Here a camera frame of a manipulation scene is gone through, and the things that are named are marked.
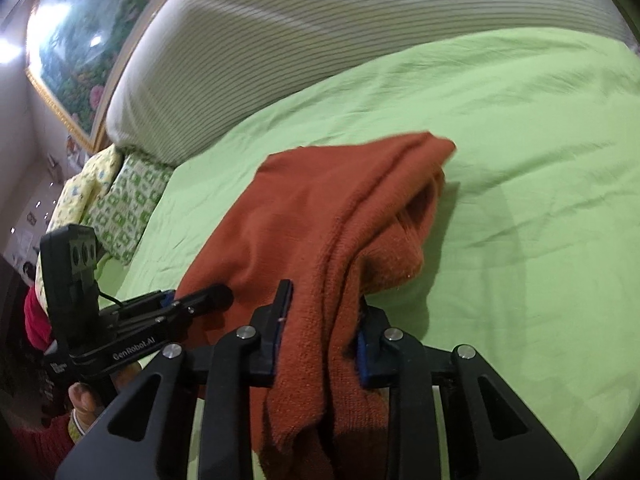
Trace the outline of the left hand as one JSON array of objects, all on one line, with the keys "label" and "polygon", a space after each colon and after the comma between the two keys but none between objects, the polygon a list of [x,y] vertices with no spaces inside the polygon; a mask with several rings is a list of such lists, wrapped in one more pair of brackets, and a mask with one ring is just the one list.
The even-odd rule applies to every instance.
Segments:
[{"label": "left hand", "polygon": [[[141,372],[142,366],[139,362],[133,362],[126,367],[111,374],[106,385],[110,387],[108,392],[119,394],[134,378]],[[83,437],[93,426],[99,414],[105,408],[103,394],[96,394],[98,390],[89,387],[82,382],[75,382],[68,388],[67,393],[72,404],[72,414],[70,421],[75,426],[75,431]]]}]

